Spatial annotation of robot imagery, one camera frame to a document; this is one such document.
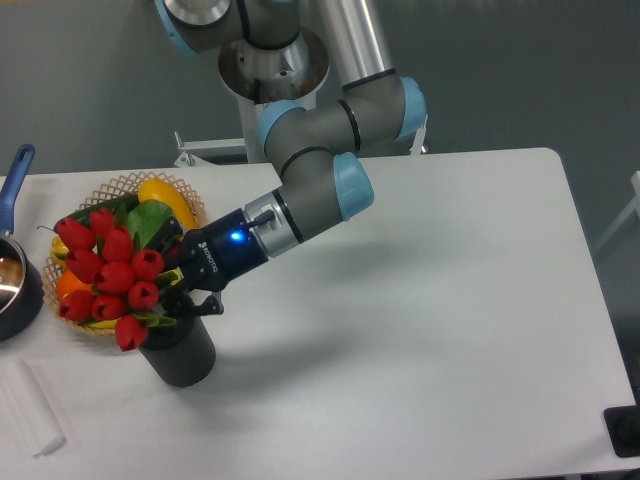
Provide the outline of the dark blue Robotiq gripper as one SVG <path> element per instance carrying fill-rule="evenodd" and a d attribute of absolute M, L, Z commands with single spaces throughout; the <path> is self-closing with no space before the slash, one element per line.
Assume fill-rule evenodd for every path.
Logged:
<path fill-rule="evenodd" d="M 187 291 L 222 291 L 229 282 L 268 261 L 242 209 L 202 228 L 189 230 L 177 253 L 177 268 Z M 183 236 L 180 222 L 169 216 L 152 236 L 152 249 L 165 255 Z M 162 306 L 172 318 L 222 315 L 219 295 L 210 293 L 200 304 L 185 292 L 162 294 Z"/>

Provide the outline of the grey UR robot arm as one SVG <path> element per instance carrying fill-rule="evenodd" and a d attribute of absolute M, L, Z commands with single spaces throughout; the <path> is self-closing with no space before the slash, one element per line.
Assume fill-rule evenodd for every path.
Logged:
<path fill-rule="evenodd" d="M 326 38 L 300 22 L 296 1 L 159 1 L 159 18 L 187 54 L 218 48 L 227 88 L 248 101 L 249 156 L 276 171 L 277 189 L 190 231 L 161 296 L 172 316 L 217 315 L 228 283 L 330 228 L 374 200 L 358 160 L 426 122 L 419 85 L 392 63 L 370 1 L 322 1 Z"/>

